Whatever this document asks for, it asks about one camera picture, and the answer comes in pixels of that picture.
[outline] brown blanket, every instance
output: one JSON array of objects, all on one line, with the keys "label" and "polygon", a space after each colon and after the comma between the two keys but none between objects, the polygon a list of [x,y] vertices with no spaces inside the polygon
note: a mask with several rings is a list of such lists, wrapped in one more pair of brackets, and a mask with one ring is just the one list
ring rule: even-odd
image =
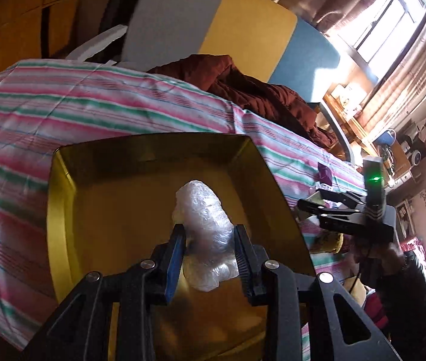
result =
[{"label": "brown blanket", "polygon": [[193,54],[185,59],[153,68],[149,73],[164,74],[193,84],[250,110],[299,136],[329,149],[336,143],[333,133],[316,126],[316,113],[290,88],[263,83],[242,74],[230,56]]}]

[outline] striped tablecloth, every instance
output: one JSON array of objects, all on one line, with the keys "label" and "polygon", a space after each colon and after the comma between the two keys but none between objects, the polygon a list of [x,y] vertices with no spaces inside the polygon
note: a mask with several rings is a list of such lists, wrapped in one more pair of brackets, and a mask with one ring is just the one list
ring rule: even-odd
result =
[{"label": "striped tablecloth", "polygon": [[[0,335],[23,348],[56,307],[46,244],[48,176],[62,145],[157,132],[247,134],[293,207],[318,162],[333,185],[363,178],[311,142],[236,105],[165,76],[65,60],[24,60],[0,73]],[[302,224],[307,243],[318,226]],[[312,256],[342,279],[341,255]]]}]

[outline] cable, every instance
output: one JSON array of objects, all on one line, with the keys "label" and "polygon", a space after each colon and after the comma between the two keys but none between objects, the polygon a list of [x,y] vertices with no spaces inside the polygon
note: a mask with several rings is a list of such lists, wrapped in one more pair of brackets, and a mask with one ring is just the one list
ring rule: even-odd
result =
[{"label": "cable", "polygon": [[[372,245],[370,245],[370,247],[368,247],[368,252],[366,253],[365,259],[368,259],[368,257],[370,256],[370,253],[371,253],[371,252],[372,252]],[[352,284],[352,286],[351,286],[350,290],[348,291],[348,293],[350,293],[350,294],[351,294],[351,292],[352,292],[353,288],[355,287],[355,285],[356,285],[356,283],[357,283],[357,281],[358,281],[358,278],[360,277],[360,274],[361,274],[361,267],[362,267],[362,266],[363,266],[362,264],[359,264],[359,265],[358,265],[358,273],[357,273],[357,275],[356,275],[355,279],[353,280],[353,284]]]}]

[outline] black sleeve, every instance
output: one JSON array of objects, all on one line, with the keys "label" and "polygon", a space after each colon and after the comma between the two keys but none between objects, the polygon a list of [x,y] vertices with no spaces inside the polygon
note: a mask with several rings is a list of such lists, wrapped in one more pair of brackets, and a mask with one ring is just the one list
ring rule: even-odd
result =
[{"label": "black sleeve", "polygon": [[376,289],[388,317],[392,346],[403,360],[426,359],[426,276],[415,253],[405,266],[379,279]]}]

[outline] clear plastic wrap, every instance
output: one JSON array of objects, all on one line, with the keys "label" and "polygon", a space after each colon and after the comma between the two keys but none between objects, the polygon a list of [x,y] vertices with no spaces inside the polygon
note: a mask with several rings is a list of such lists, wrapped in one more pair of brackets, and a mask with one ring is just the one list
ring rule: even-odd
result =
[{"label": "clear plastic wrap", "polygon": [[173,222],[183,224],[187,233],[183,275],[190,286],[209,292],[238,276],[233,224],[207,185],[192,180],[176,192]]}]

